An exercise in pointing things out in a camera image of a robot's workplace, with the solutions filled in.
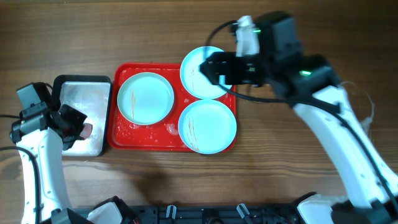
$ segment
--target small red object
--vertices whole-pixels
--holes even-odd
[[[186,91],[180,79],[180,64],[170,63],[124,63],[114,74],[111,107],[108,118],[107,138],[116,149],[152,150],[152,151],[192,151],[178,134],[178,119],[182,111],[196,100]],[[170,113],[158,123],[138,125],[122,116],[118,108],[117,97],[121,85],[130,77],[141,72],[154,72],[165,77],[173,87],[174,105]],[[236,117],[236,97],[225,94],[216,99],[224,103]],[[233,147],[235,140],[224,151]]]

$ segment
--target stainless steel tray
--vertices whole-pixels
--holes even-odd
[[[91,136],[76,141],[64,156],[100,156],[103,153],[111,80],[108,77],[88,75],[61,75],[54,81],[53,98],[87,115],[85,123],[93,125]]]

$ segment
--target wood grain surface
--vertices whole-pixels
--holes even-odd
[[[347,84],[359,119],[376,104],[371,139],[398,171],[397,1],[0,1],[0,114],[18,114],[15,90],[61,74],[107,75],[124,62],[180,63],[219,24],[285,10],[297,20],[308,54],[321,53]],[[214,45],[234,50],[226,31]],[[247,93],[245,87],[239,87]],[[251,90],[273,97],[268,87]],[[0,146],[12,119],[0,120]],[[323,148],[287,105],[238,100],[236,146],[227,153],[132,152],[63,161],[74,208],[113,195],[130,205],[290,202],[310,191],[344,194]],[[24,207],[16,152],[0,154],[0,222],[19,223]]]

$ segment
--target black cable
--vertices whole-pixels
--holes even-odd
[[[9,114],[0,114],[0,118],[15,118],[15,119],[19,119],[19,116],[9,115]]]
[[[30,161],[32,162],[33,165],[33,175],[35,178],[35,213],[36,213],[36,224],[40,223],[40,215],[41,215],[41,207],[40,207],[40,179],[39,179],[39,167],[37,165],[37,161],[35,156],[29,152],[28,150],[18,147],[18,146],[6,146],[6,147],[0,147],[0,151],[6,151],[6,150],[13,150],[16,149],[18,151],[22,151],[29,156]]]
[[[209,37],[206,39],[205,42],[205,48],[204,48],[204,53],[203,53],[203,58],[204,61],[206,61],[207,59],[207,48],[208,46],[210,46],[210,42],[212,40],[212,38],[216,35],[216,33],[218,31],[220,31],[221,29],[231,25],[237,23],[237,21],[228,21],[225,22],[224,24],[220,25],[219,27],[217,27],[210,35]],[[380,183],[383,187],[383,189],[386,191],[386,194],[388,195],[388,197],[391,200],[391,203],[394,207],[394,210],[396,212],[396,215],[398,215],[398,202],[394,196],[394,194],[391,192],[390,188],[388,187],[388,183],[387,180],[384,178],[384,176],[381,174],[381,171],[379,170],[376,162],[374,161],[372,155],[370,154],[370,152],[368,151],[368,149],[366,148],[365,144],[362,142],[361,138],[356,134],[356,132],[354,131],[354,129],[348,124],[348,122],[343,119],[338,113],[330,110],[329,108],[326,108],[322,105],[319,105],[318,103],[315,102],[307,102],[307,101],[302,101],[302,100],[281,100],[281,99],[267,99],[267,98],[258,98],[258,97],[253,97],[253,96],[247,96],[247,95],[243,95],[240,93],[236,93],[228,88],[226,88],[225,86],[221,85],[219,82],[217,82],[215,79],[210,80],[213,83],[217,83],[218,86],[223,89],[225,92],[234,95],[236,97],[245,99],[245,100],[250,100],[250,101],[258,101],[258,102],[263,102],[263,103],[301,103],[304,105],[310,105],[310,106],[314,106],[316,108],[319,108],[323,111],[326,111],[327,113],[330,113],[332,116],[334,116],[338,121],[341,122],[341,125],[343,127],[345,127],[355,138],[355,140],[358,142],[358,144],[361,146],[362,150],[364,151],[366,157],[368,158],[370,164],[372,165],[376,176],[378,177],[378,179],[380,180]]]
[[[52,90],[52,86],[48,83],[44,83],[46,86],[48,86]]]

